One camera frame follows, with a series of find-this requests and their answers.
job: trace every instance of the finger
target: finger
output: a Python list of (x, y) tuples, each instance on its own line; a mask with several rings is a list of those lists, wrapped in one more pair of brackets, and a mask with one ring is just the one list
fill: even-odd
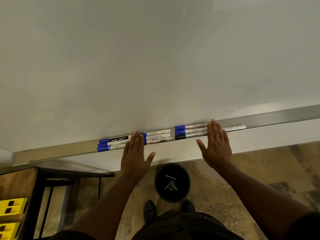
[(206, 146), (203, 144), (203, 142), (201, 140), (197, 140), (197, 143), (198, 143), (198, 146), (201, 150), (201, 153), (202, 153), (202, 156), (205, 155), (207, 149), (206, 149)]
[(129, 142), (128, 152), (132, 152), (132, 150), (134, 149), (134, 138), (135, 138), (135, 134), (132, 134), (131, 140), (130, 140), (130, 142)]
[(216, 121), (212, 120), (211, 124), (212, 124), (212, 131), (213, 131), (213, 135), (214, 135), (214, 140), (218, 141), (218, 140), (220, 140), (220, 138), (219, 138), (219, 132), (218, 132)]
[(143, 153), (143, 149), (144, 149), (144, 137), (143, 137), (143, 135), (141, 134), (141, 135), (140, 135), (140, 142), (139, 142), (138, 152), (142, 152), (142, 153)]
[(139, 134), (139, 131), (136, 130), (136, 135), (135, 135), (135, 138), (134, 138), (133, 150), (132, 151), (134, 151), (134, 152), (138, 151), (139, 141), (140, 141), (140, 134)]
[(224, 141), (224, 135), (223, 135), (221, 124), (219, 122), (217, 122), (216, 124), (218, 128), (219, 138), (221, 141)]
[(224, 141), (226, 142), (226, 144), (228, 146), (230, 146), (229, 137), (228, 137), (227, 132), (224, 129), (222, 131), (223, 131)]
[(208, 125), (207, 125), (207, 130), (208, 130), (208, 143), (210, 141), (214, 141), (214, 132), (212, 130), (212, 125), (211, 125), (211, 122), (208, 122)]
[(127, 141), (125, 146), (124, 146), (123, 156), (122, 157), (125, 157), (128, 154), (128, 149), (129, 149), (129, 141)]
[(150, 165), (151, 165), (151, 163), (152, 163), (152, 160), (153, 160), (153, 158), (155, 157), (155, 155), (156, 155), (156, 153), (155, 153), (155, 152), (152, 152), (152, 153), (148, 156), (148, 158), (146, 159), (146, 165), (147, 165), (148, 167), (150, 167)]

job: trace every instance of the dark clothing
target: dark clothing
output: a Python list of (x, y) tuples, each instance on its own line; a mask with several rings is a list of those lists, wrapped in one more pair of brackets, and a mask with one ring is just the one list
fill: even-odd
[[(318, 226), (320, 213), (310, 213), (296, 221), (289, 229), (285, 240), (289, 239), (320, 239)], [(62, 231), (50, 240), (95, 240), (92, 236), (78, 231)], [(143, 226), (132, 240), (238, 240), (243, 239), (226, 229), (216, 218), (204, 213), (181, 213), (175, 210), (167, 211), (157, 217), (154, 222)]]

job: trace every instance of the forearm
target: forearm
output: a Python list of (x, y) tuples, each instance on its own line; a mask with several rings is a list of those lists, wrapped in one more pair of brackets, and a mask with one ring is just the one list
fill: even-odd
[(283, 239), (289, 228), (312, 210), (231, 165), (217, 172), (235, 190), (269, 239)]
[(113, 240), (128, 198), (136, 183), (121, 176), (101, 200), (86, 212), (72, 227), (97, 240)]

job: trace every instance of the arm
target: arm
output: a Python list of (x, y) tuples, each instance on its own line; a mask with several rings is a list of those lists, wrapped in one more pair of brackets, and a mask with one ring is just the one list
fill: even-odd
[(127, 200), (135, 185), (146, 175), (155, 152), (144, 161), (143, 135), (136, 131), (126, 143), (121, 160), (121, 177), (115, 185), (72, 227), (97, 240), (114, 240)]
[(231, 163), (227, 133), (220, 123), (208, 123), (208, 146), (197, 140), (202, 156), (235, 190), (244, 206), (269, 239), (283, 239), (289, 228), (312, 212), (305, 205), (275, 191), (238, 170)]

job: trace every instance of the black trash can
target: black trash can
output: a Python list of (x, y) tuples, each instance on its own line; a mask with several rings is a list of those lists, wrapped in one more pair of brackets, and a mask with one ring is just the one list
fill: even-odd
[(177, 163), (164, 165), (155, 175), (154, 186), (158, 195), (167, 202), (177, 203), (187, 197), (191, 180), (187, 170)]

